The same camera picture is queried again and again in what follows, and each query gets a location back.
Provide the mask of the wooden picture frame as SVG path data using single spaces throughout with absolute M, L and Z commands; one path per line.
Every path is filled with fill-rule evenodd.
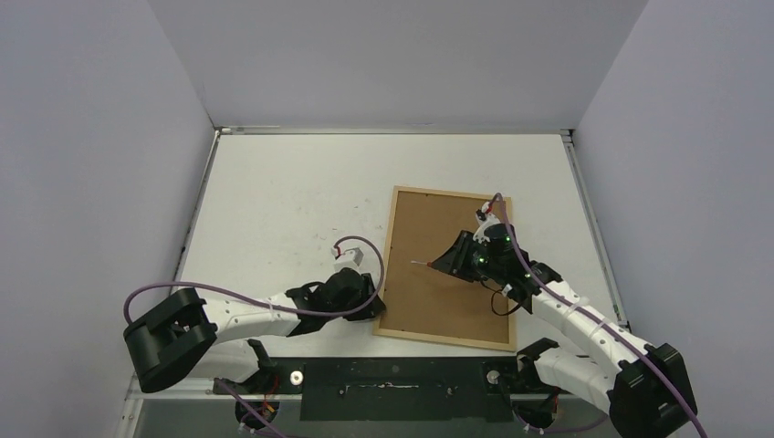
M 517 317 L 504 297 L 479 283 L 453 278 L 412 260 L 433 262 L 461 231 L 477 229 L 476 210 L 489 201 L 476 193 L 396 186 L 384 246 L 381 298 L 386 310 L 375 336 L 513 352 Z

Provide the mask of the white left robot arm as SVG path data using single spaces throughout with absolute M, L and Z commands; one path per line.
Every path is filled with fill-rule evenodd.
M 372 276 L 348 267 L 325 282 L 261 299 L 229 290 L 221 299 L 200 297 L 204 284 L 195 282 L 178 282 L 176 288 L 143 315 L 125 317 L 123 338 L 145 393 L 167 390 L 194 370 L 239 382 L 249 392 L 264 391 L 273 370 L 258 337 L 306 335 L 336 318 L 371 320 L 386 309 Z

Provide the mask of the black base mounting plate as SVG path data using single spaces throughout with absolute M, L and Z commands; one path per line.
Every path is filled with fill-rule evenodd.
M 512 407 L 548 407 L 549 385 L 518 376 L 513 356 L 278 358 L 229 388 L 300 401 L 303 421 L 508 422 Z

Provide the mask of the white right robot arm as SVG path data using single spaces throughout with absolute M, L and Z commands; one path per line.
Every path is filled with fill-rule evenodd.
M 518 309 L 550 324 L 582 350 L 548 338 L 517 354 L 516 378 L 527 391 L 569 392 L 607 414 L 622 437 L 667 437 L 697 418 L 696 398 L 680 352 L 634 336 L 576 293 L 550 266 L 514 243 L 512 226 L 459 234 L 429 266 L 471 283 L 495 282 Z

